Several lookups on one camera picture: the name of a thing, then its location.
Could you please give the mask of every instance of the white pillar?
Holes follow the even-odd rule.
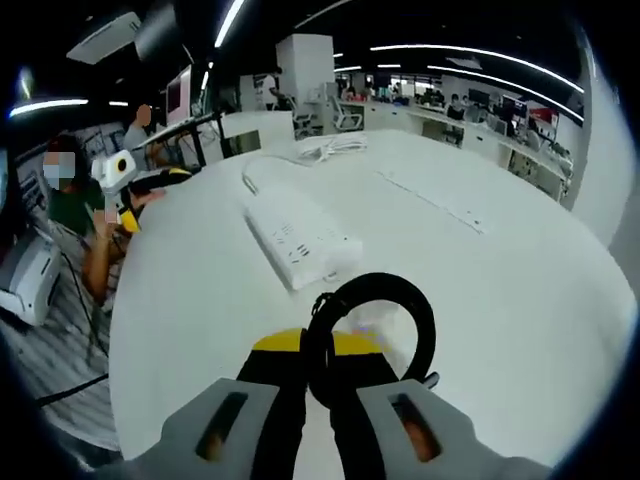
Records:
[[[295,97],[302,109],[311,90],[335,82],[332,37],[291,35],[276,45],[276,57],[282,68],[280,90]]]

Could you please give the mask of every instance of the ceiling light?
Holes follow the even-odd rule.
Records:
[[[225,17],[224,22],[222,22],[222,27],[218,32],[218,37],[216,38],[216,43],[214,45],[216,48],[220,48],[222,42],[224,42],[224,37],[227,36],[227,32],[231,28],[231,24],[235,20],[236,15],[238,15],[238,12],[240,11],[243,3],[244,0],[233,0],[233,4],[227,12],[227,16]]]
[[[509,55],[504,55],[504,54],[498,53],[498,52],[492,52],[490,50],[480,50],[478,48],[468,48],[468,47],[456,47],[456,46],[453,46],[453,45],[431,45],[431,44],[387,45],[385,47],[372,47],[369,50],[371,50],[372,52],[379,52],[379,51],[382,51],[382,50],[400,50],[400,49],[405,49],[405,48],[428,48],[428,49],[434,49],[434,50],[455,50],[455,51],[458,51],[458,52],[478,53],[478,54],[482,54],[482,55],[489,55],[491,57],[502,58],[503,60],[509,60],[509,61],[512,61],[512,62],[519,63],[521,65],[526,65],[529,68],[533,68],[534,70],[537,70],[539,72],[547,74],[547,75],[555,78],[556,80],[560,80],[561,82],[566,83],[567,85],[569,85],[570,87],[576,89],[580,93],[584,93],[584,88],[576,85],[572,81],[567,80],[566,78],[558,75],[557,73],[552,72],[551,70],[547,70],[546,68],[539,67],[538,65],[535,65],[533,63],[527,62],[526,60],[522,60],[520,58],[510,57]]]
[[[69,105],[85,105],[89,103],[89,100],[81,100],[81,99],[70,99],[70,100],[48,100],[46,102],[36,102],[30,103],[28,105],[22,105],[20,107],[16,107],[11,112],[9,112],[9,117],[15,117],[16,115],[20,115],[26,112],[33,112],[34,110],[42,110],[44,108],[53,108],[53,107],[65,107]]]
[[[542,95],[541,93],[538,93],[538,92],[536,92],[534,90],[531,90],[530,88],[523,87],[522,85],[518,85],[517,83],[508,82],[507,80],[502,80],[501,78],[492,77],[490,75],[485,75],[483,73],[470,72],[468,70],[459,70],[457,68],[438,67],[438,66],[435,66],[435,65],[427,65],[427,68],[430,68],[432,70],[443,70],[445,72],[455,72],[455,73],[463,73],[465,75],[473,75],[474,77],[486,78],[487,80],[493,80],[494,82],[503,83],[503,84],[509,85],[511,87],[519,88],[520,90],[524,90],[525,92],[531,93],[532,95],[536,95],[537,97],[540,97],[540,98],[542,98],[543,100],[546,100],[549,103],[553,103],[557,107],[559,107],[562,110],[564,110],[565,112],[567,112],[569,115],[573,115],[575,118],[577,118],[581,122],[584,122],[584,118],[581,117],[580,115],[578,115],[576,112],[574,112],[570,108],[567,108],[564,105],[562,105],[561,103],[558,103],[555,100],[552,100],[549,97],[547,97],[545,95]]]
[[[31,98],[31,92],[29,91],[29,85],[27,85],[27,78],[25,76],[21,76],[20,78],[20,87],[22,88],[22,93],[27,99]]]
[[[202,86],[200,90],[204,90],[207,88],[207,82],[209,81],[209,72],[204,72],[204,77],[202,77]]]
[[[362,70],[362,67],[361,67],[361,66],[357,66],[357,67],[343,67],[343,68],[336,68],[336,69],[334,70],[334,73],[337,73],[337,72],[350,72],[350,71],[352,71],[352,70]]]

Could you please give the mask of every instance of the green shirt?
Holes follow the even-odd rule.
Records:
[[[97,182],[91,180],[83,191],[63,193],[51,191],[49,218],[58,222],[81,237],[93,231],[93,219],[89,210],[104,210],[104,196]]]

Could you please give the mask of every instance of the white device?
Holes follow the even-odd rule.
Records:
[[[0,265],[0,307],[42,325],[60,277],[60,250],[28,229]]]
[[[91,163],[91,176],[109,197],[120,192],[138,173],[136,162],[127,150],[121,150],[108,158],[96,158]]]
[[[73,47],[67,53],[67,58],[95,65],[132,43],[140,23],[140,18],[135,12],[125,12],[117,18],[108,19]]]
[[[167,127],[191,116],[191,66],[167,85]]]
[[[247,204],[247,218],[293,290],[348,271],[362,258],[362,242],[290,186],[260,190]]]

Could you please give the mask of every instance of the person's arm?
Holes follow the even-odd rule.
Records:
[[[165,147],[162,143],[154,142],[147,145],[147,158],[152,160],[157,167],[171,167],[172,164],[166,158],[162,156]]]
[[[286,98],[285,94],[280,93],[280,91],[276,87],[270,88],[269,91],[271,92],[271,95],[273,95],[276,98],[280,98],[280,99]]]
[[[96,232],[84,257],[82,280],[95,302],[102,305],[107,295],[109,280],[111,236],[117,224],[107,223],[104,210],[96,210],[93,213],[93,223]]]

